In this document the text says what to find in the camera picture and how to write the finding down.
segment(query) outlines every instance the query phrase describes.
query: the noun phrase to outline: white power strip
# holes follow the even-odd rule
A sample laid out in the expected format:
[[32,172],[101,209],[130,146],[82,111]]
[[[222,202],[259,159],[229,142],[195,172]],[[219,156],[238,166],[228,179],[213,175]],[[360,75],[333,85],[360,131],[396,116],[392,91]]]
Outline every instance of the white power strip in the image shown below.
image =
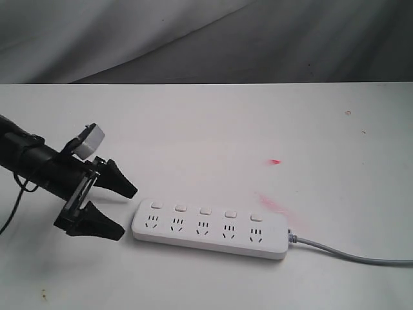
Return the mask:
[[287,219],[259,214],[144,200],[132,223],[134,238],[211,251],[280,260],[288,250]]

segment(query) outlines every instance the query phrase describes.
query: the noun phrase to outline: power strip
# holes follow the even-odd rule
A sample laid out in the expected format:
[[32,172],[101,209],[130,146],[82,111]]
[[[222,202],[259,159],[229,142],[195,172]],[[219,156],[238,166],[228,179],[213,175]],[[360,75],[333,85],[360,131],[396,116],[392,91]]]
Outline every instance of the power strip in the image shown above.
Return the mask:
[[143,200],[132,223],[134,238],[272,260],[288,250],[287,219],[259,214]]

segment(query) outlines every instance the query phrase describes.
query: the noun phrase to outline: white table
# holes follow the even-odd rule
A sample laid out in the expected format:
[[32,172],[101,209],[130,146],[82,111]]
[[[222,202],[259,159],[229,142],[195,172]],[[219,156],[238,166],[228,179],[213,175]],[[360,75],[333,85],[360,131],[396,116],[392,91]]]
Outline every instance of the white table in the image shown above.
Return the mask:
[[[0,111],[56,149],[98,123],[96,154],[139,188],[89,195],[126,227],[119,242],[66,236],[63,201],[25,194],[0,237],[0,309],[411,309],[413,269],[143,243],[130,224],[146,197],[259,212],[263,195],[304,238],[412,259],[413,83],[3,85]],[[18,187],[5,169],[0,184],[3,223]]]

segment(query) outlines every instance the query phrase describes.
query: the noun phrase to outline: gray fabric backdrop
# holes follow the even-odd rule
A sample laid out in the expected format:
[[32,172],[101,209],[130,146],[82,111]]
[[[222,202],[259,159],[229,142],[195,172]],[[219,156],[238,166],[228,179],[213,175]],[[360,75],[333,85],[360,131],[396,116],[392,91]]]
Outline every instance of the gray fabric backdrop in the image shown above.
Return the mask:
[[0,0],[1,83],[413,81],[411,0]]

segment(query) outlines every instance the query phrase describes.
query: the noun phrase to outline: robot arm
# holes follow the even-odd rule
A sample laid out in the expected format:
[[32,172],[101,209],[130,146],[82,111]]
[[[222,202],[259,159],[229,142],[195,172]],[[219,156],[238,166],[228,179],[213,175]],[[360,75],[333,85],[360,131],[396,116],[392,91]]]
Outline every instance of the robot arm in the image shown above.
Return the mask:
[[119,240],[125,232],[122,226],[103,215],[90,201],[81,208],[92,186],[127,198],[137,192],[113,160],[105,161],[96,156],[91,162],[74,157],[85,160],[104,137],[103,131],[91,124],[57,152],[45,145],[42,137],[25,132],[0,115],[0,165],[13,172],[22,191],[28,190],[19,176],[26,178],[25,184],[31,181],[66,201],[54,225],[67,235]]

